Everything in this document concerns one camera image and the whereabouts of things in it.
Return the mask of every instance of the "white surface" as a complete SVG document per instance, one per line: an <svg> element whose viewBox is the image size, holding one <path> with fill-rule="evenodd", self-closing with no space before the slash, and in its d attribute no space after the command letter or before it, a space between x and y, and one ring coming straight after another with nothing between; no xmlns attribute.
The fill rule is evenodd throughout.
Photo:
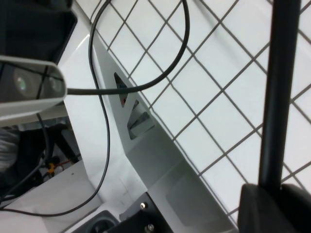
<svg viewBox="0 0 311 233"><path fill-rule="evenodd" d="M33 213L54 214L69 210L87 200L94 188L83 162L79 162L8 206ZM58 233L102 204L98 196L86 206L66 216L41 218L0 212L1 232Z"/></svg>
<svg viewBox="0 0 311 233"><path fill-rule="evenodd" d="M311 8L308 7L308 9L305 10L304 13L302 13L299 22L299 28L301 28L301 30L306 34L308 38L311 38L310 22L311 22Z"/></svg>
<svg viewBox="0 0 311 233"><path fill-rule="evenodd" d="M227 158L212 166L203 177L229 212L239 206L244 181Z"/></svg>
<svg viewBox="0 0 311 233"><path fill-rule="evenodd" d="M234 0L202 1L204 1L213 13L215 13L217 18L222 18L235 2ZM92 4L86 4L86 2L82 0L79 0L79 2L81 2L81 4L83 2L86 12L90 12L90 14L92 11L91 9L94 9L97 3L96 1L93 4L93 1L91 1ZM112 2L116 7L116 10L120 12L122 18L126 18L127 13L129 13L134 4L134 0L126 1L126 3L125 1L122 1L123 4L120 4L121 0L113 0ZM154 15L148 16L147 14L147 12L151 11L150 6L147 3L152 3L161 15L167 19L173 13L179 2L179 0L146 0L144 3L139 3L140 11L145 11L140 12L140 15L147 18L155 17ZM244 68L251 58L222 26L218 26L202 47L198 47L199 44L206 39L208 32L212 30L215 21L211 16L212 13L209 12L199 0L187 0L187 2L190 7L191 19L189 48L191 51L198 50L198 52L195 54L194 59L189 59L190 52L187 51L181 59L180 64L178 64L178 67L168 76L168 78L172 79L178 73L179 69L187 61L190 61L176 76L173 85L180 95L183 96L187 104L191 106L194 112L199 113L211 98L214 97L216 90L218 90L218 88L215 88L215 84L211 83L209 75L213 76L221 87L225 87L232 78ZM303 0L302 7L308 2L308 0ZM310 17L311 7L307 8L302 13L299 26L300 30L308 36L309 39L311 37ZM135 27L138 25L143 27L143 25L145 25L145 22L140 22L141 19L137 16L130 16L129 18L132 18L132 20L127 21L127 23L129 24L129 27L133 26L131 29L134 33L137 33ZM252 55L256 55L256 53L261 50L269 40L271 25L269 21L270 18L271 6L266 0L241 0L233 7L232 12L229 12L223 23ZM142 31L148 31L147 37L156 35L159 32L159 25L157 22L152 23L156 23L156 27L147 25L144 26L145 28L141 28ZM172 18L168 20L168 24L171 28L166 25L159 35L159 38L155 40L149 49L150 55L162 70L165 70L169 66L181 45L181 41L175 35L176 33L179 37L183 38L185 23L181 5L176 9ZM116 24L114 23L111 25L113 30L115 30L115 25ZM143 42L144 37L142 37L142 35L137 33L136 36L138 39L141 39L142 44L145 43ZM132 67L137 65L137 63L134 63L129 57L133 56L133 60L138 62L142 56L143 50L141 46L137 45L139 44L137 39L135 38L134 40L132 36L129 36L129 39L122 36L119 41L117 40L117 43L118 46L122 46L121 43L124 43L128 47L132 46L135 48L135 51L134 49L132 50L132 48L124 48L119 50L118 54L116 54L117 58L121 61L121 64L126 67L126 69L129 67L129 70L125 72L125 75L128 76L129 73L127 72L131 72ZM268 50L269 49L266 49L257 59L265 70L267 70L268 64ZM294 68L292 98L311 84L310 54L311 45L306 39L299 35ZM204 68L199 68L199 63L196 64L197 61L199 61ZM135 71L132 77L137 84L145 83L159 75L159 70L156 67L157 65L154 64L152 59L145 57L142 59L141 63L138 64L136 69L137 72ZM264 72L259 71L257 65L252 64L232 83L232 86L229 86L228 89L226 89L228 95L255 127L262 121L265 88ZM197 120L193 120L193 113L184 103L183 99L179 97L178 93L170 87L161 93L168 83L167 80L164 82L164 84L159 84L157 87L148 90L148 93L145 92L150 104L153 103L159 94L161 95L154 103L151 112L154 111L161 117L159 122L171 138L179 135L177 141L180 143L183 150L186 151L188 157L193 161L197 169L205 169L205 165L208 166L213 163L219 158L219 156L221 156L221 154L219 154L219 150L214 147L214 142L211 142L209 135L205 132L204 128L200 126L200 123ZM310 91L307 91L295 102L305 115L310 118L311 105L309 100ZM244 136L252 131L252 127L246 122L234 105L226 99L224 94L216 98L216 100L214 100L214 102L207 107L201 115L199 115L199 118L205 123L212 136L225 151L230 149L235 143L239 142ZM186 126L190 121L193 121L192 124L189 124L188 128L183 129L182 132L180 132L179 130ZM292 172L297 171L297 169L300 169L303 165L311 161L311 148L308 140L311 137L310 128L311 125L308 120L303 117L296 108L291 106L285 162ZM245 178L251 182L255 181L257 176L255 163L259 153L258 143L260 142L258 142L257 139L256 143L253 144L250 143L249 140L246 139L241 143L231 152L232 154L230 156L233 156L236 153L237 160L235 161L235 156L232 157L232 160L234 160L236 167L241 170L240 172ZM243 156L247 153L252 156L244 160ZM247 161L249 160L253 163L250 167L253 167L254 169L251 170L247 168L246 171L244 171L243 169L247 167ZM241 185L244 181L239 173L235 171L232 164L228 161L224 161L226 160L224 159L223 161L220 160L217 162L211 167L211 169L207 170L206 174L208 174L209 178L212 177L211 180L207 181L208 183L217 183L214 191L217 196L224 199L225 205L230 207L227 209L227 211L229 211L232 210L232 208L234 209L237 207ZM306 170L302 170L297 174L297 177L307 188L311 183L311 180L310 176L307 177L306 175L302 175L303 171L306 172L308 170L307 168ZM288 171L286 173L285 169L284 174L286 174L286 176L290 175ZM289 178L286 182L295 183L296 180L294 178ZM233 193L233 195L228 199L226 197L222 198L223 195L228 195L227 193Z"/></svg>
<svg viewBox="0 0 311 233"><path fill-rule="evenodd" d="M269 48L267 48L259 57L258 61L267 70L268 59L269 59ZM299 94L306 86L311 84L310 73L311 73L311 46L301 36L297 38L297 48L295 55L295 66L293 74L292 84L292 98Z"/></svg>
<svg viewBox="0 0 311 233"><path fill-rule="evenodd" d="M298 106L302 109L302 111L311 119L311 90L307 91L304 95L299 97L296 101Z"/></svg>
<svg viewBox="0 0 311 233"><path fill-rule="evenodd" d="M222 26L217 27L196 57L222 87L251 60Z"/></svg>
<svg viewBox="0 0 311 233"><path fill-rule="evenodd" d="M311 193L311 166L298 173L297 178L305 185L305 188Z"/></svg>
<svg viewBox="0 0 311 233"><path fill-rule="evenodd" d="M160 13L165 18L168 18L180 1L179 0L170 0L170 1L151 0L151 2L156 6L156 8L160 11Z"/></svg>
<svg viewBox="0 0 311 233"><path fill-rule="evenodd" d="M260 137L254 133L228 154L250 183L258 183L260 147Z"/></svg>
<svg viewBox="0 0 311 233"><path fill-rule="evenodd" d="M181 41L168 26L165 26L157 40L149 49L149 53L160 65L162 70L166 70L178 54L180 46ZM170 79L175 76L189 57L190 53L186 50L176 68L168 75Z"/></svg>
<svg viewBox="0 0 311 233"><path fill-rule="evenodd" d="M229 8L234 3L234 0L203 0L211 10L217 15L218 18L222 18Z"/></svg>
<svg viewBox="0 0 311 233"><path fill-rule="evenodd" d="M199 118L225 151L252 130L224 94L212 102Z"/></svg>
<svg viewBox="0 0 311 233"><path fill-rule="evenodd" d="M195 113L199 113L220 91L215 82L193 58L174 79L173 86L186 99Z"/></svg>
<svg viewBox="0 0 311 233"><path fill-rule="evenodd" d="M124 25L121 28L111 50L119 58L127 72L131 73L135 65L144 53L142 46L135 39L128 27Z"/></svg>
<svg viewBox="0 0 311 233"><path fill-rule="evenodd" d="M224 19L224 24L252 55L256 55L269 42L271 15L272 6L266 0L240 0Z"/></svg>
<svg viewBox="0 0 311 233"><path fill-rule="evenodd" d="M311 125L293 105L290 106L288 122L284 161L296 171L311 160Z"/></svg>
<svg viewBox="0 0 311 233"><path fill-rule="evenodd" d="M177 141L183 145L187 155L201 172L222 155L212 138L202 128L198 120L195 120L178 137Z"/></svg>
<svg viewBox="0 0 311 233"><path fill-rule="evenodd" d="M140 39L143 46L147 48L164 21L148 1L138 1L127 23Z"/></svg>
<svg viewBox="0 0 311 233"><path fill-rule="evenodd" d="M154 110L167 124L173 135L176 135L194 117L187 105L171 87L168 87L155 102Z"/></svg>
<svg viewBox="0 0 311 233"><path fill-rule="evenodd" d="M79 7L74 5L73 9L79 18L78 24L59 67L69 88L95 88L87 52L90 25ZM100 72L98 77L100 87L104 88ZM120 200L125 206L129 206L146 191L146 187L124 154L109 102L105 98L104 102L111 131L111 153L109 169L99 196L102 201ZM65 105L86 172L96 187L103 173L107 151L106 125L99 99L97 96L67 96Z"/></svg>
<svg viewBox="0 0 311 233"><path fill-rule="evenodd" d="M226 90L255 127L263 122L266 75L251 64Z"/></svg>
<svg viewBox="0 0 311 233"><path fill-rule="evenodd" d="M161 70L154 64L149 55L144 55L141 65L135 69L132 74L132 79L137 85L143 85L147 82L152 81L161 74ZM159 82L157 85L148 88L143 91L150 103L153 103L155 99L160 95L161 91L169 84L167 79Z"/></svg>
<svg viewBox="0 0 311 233"><path fill-rule="evenodd" d="M212 31L217 24L215 17L202 7L202 4L197 1L188 1L190 13L190 37L188 46L192 51L203 42L205 37ZM185 16L183 5L179 5L169 23L175 28L178 35L183 38L185 33Z"/></svg>

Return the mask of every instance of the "black vertical bar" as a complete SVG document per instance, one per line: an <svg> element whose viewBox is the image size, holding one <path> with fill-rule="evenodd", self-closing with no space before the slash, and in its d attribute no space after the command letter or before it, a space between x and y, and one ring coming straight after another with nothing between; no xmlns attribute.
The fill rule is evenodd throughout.
<svg viewBox="0 0 311 233"><path fill-rule="evenodd" d="M300 0L274 0L260 155L259 186L280 189Z"/></svg>

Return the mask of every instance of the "camera lens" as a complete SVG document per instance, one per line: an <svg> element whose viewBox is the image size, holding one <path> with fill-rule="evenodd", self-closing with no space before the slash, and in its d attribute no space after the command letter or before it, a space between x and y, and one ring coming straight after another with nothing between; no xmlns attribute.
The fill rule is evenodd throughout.
<svg viewBox="0 0 311 233"><path fill-rule="evenodd" d="M27 89L27 84L22 77L17 78L17 86L21 91L26 91Z"/></svg>
<svg viewBox="0 0 311 233"><path fill-rule="evenodd" d="M41 76L27 70L16 68L13 73L15 88L27 99L35 99L41 84Z"/></svg>

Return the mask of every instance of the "cable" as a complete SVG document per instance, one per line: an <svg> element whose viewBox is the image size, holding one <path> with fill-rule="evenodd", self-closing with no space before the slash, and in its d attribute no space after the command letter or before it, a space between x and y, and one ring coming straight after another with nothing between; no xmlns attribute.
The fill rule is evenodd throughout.
<svg viewBox="0 0 311 233"><path fill-rule="evenodd" d="M139 91L145 90L147 88L150 88L150 87L158 84L163 79L165 79L172 72L172 70L177 66L178 62L180 61L181 57L183 56L183 54L187 48L187 44L188 44L188 40L189 40L189 34L190 34L190 16L189 16L189 9L188 9L188 5L187 5L187 0L182 1L183 6L184 6L185 25L186 25L185 26L184 40L183 40L183 43L180 47L180 50L179 50L176 58L173 60L172 64L159 77L155 78L153 81L151 81L149 83L146 83L146 84L143 84L140 86L136 86L136 87L128 87L128 88L122 88L122 89L100 89L97 78L96 78L94 64L93 64L93 56L92 56L92 54L93 54L93 40L94 40L95 31L96 31L96 25L99 21L99 18L101 16L101 14L103 13L103 11L105 10L105 8L109 5L110 2L111 2L111 0L106 0L105 3L103 4L103 6L99 9L98 14L95 17L94 24L92 25L91 32L90 32L89 47L88 47L88 58L89 58L89 65L90 65L91 73L92 73L92 76L93 76L93 79L95 82L96 89L90 89L90 90L88 90L88 89L68 89L68 95L98 95L102 109L103 109L103 113L104 113L104 117L105 117L105 121L106 121L106 128L107 128L107 157L106 157L106 164L104 167L104 172L103 172L102 178L98 184L98 187L96 188L93 195L90 198L88 198L85 202L83 202L82 204L78 205L77 207L75 207L73 209L70 209L68 211L64 211L62 213L37 214L37 213L30 213L30 212L26 212L26 211L6 209L6 208L2 208L2 209L0 209L0 211L14 212L14 213L19 213L19 214L25 214L25 215L30 215L30 216L39 216L39 217L56 217L56 216L63 216L63 215L67 215L69 213L72 213L72 212L80 209L81 207L83 207L87 203L89 203L97 195L97 193L99 192L99 190L103 184L104 178L105 178L106 173L107 173L108 165L109 165L109 159L110 159L110 127L109 127L107 111L106 111L106 108L104 106L103 98L101 95L128 94L128 93L139 92Z"/></svg>
<svg viewBox="0 0 311 233"><path fill-rule="evenodd" d="M111 0L107 0L103 4L103 6L100 8L98 14L96 15L96 18L98 18L102 14L104 9L108 6L108 4L110 2L111 2ZM89 43L88 56L89 56L89 58L92 56L92 44L91 43ZM98 82L97 82L96 73L95 73L95 69L94 69L94 65L93 65L92 59L89 60L89 64L90 64L90 68L91 68L91 71L92 71L92 76L93 76L93 79L94 79L94 82L95 82L95 86L96 86L96 88L99 89L99 85L98 85ZM83 207L86 204L88 204L97 195L97 193L99 192L99 190L102 187L102 184L104 182L104 179L105 179L105 176L106 176L106 173L107 173L107 170L108 170L109 159L110 159L110 127L109 127L109 120L108 120L108 115L107 115L106 108L104 106L103 98L101 96L99 96L99 100L100 100L101 106L103 108L103 113L104 113L104 118L105 118L105 121L106 121L106 128L107 128L107 157L106 157L106 164L105 164L105 167L104 167L104 172L103 172L102 178L101 178L97 188L95 189L94 193L92 194L92 196L89 197L82 204L80 204L80 205L78 205L78 206L76 206L76 207L74 207L74 208L72 208L70 210L67 210L67 211L64 211L64 212L61 212L61 213L57 213L57 214L37 214L37 213L31 213L31 212L26 212L26 211L21 211L21 210L14 210L14 209L6 209L6 208L2 208L2 209L0 209L0 211L7 211L7 212L13 212L13 213L30 215L30 216L38 216L38 217L57 217L57 216L63 216L63 215L70 214L70 213L80 209L81 207Z"/></svg>
<svg viewBox="0 0 311 233"><path fill-rule="evenodd" d="M102 14L102 12L105 9L105 4L109 4L111 0L107 0L104 5L99 9L98 14L96 15L94 19L94 24L92 25L91 28L91 33L90 33L90 38L89 38L89 46L93 46L93 39L94 39L94 34L95 34L95 29L96 29L96 24L98 23L98 20ZM172 62L172 64L157 78L155 78L153 81L135 86L135 87L128 87L128 88L119 88L119 89L68 89L68 95L120 95L120 94L129 94L133 92L139 92L142 90L145 90L147 88L150 88L156 84L158 84L160 81L165 79L171 72L172 70L176 67L178 62L180 61L181 57L183 56L188 40L189 40L189 34L190 34L190 16L189 16L189 9L187 5L187 0L183 0L183 6L184 6L184 13L185 13L185 35L184 35L184 40L183 43L180 47L180 50ZM93 58L89 57L89 62L90 64L93 63Z"/></svg>
<svg viewBox="0 0 311 233"><path fill-rule="evenodd" d="M37 114L38 120L40 124L42 125L42 131L45 139L45 146L46 146L46 156L42 159L41 163L39 164L26 176L24 177L21 181L19 181L17 184L15 184L13 187L11 187L8 191L6 191L1 197L0 197L0 204L5 200L5 197L10 195L14 190L18 189L23 183L25 183L29 178L31 178L38 170L41 168L42 164L45 163L46 159L49 157L50 153L50 144L49 144L49 137L47 130L44 127L44 123L42 121L42 118L39 114Z"/></svg>
<svg viewBox="0 0 311 233"><path fill-rule="evenodd" d="M89 23L90 23L90 24L92 23L92 18L93 18L93 16L94 16L94 14L95 14L97 8L98 8L99 5L101 4L101 2L102 2L102 0L100 0L100 1L98 2L98 4L96 5L94 11L92 12L91 18L89 18Z"/></svg>

